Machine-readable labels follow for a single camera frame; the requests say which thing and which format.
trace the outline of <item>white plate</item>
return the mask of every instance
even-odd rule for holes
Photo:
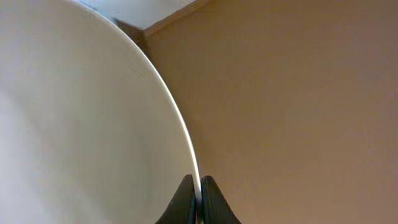
[[[0,2],[0,223],[155,223],[192,144],[159,74],[69,1]]]

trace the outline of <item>brown background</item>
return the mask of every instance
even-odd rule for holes
[[[396,1],[214,0],[151,35],[244,223],[398,223]]]

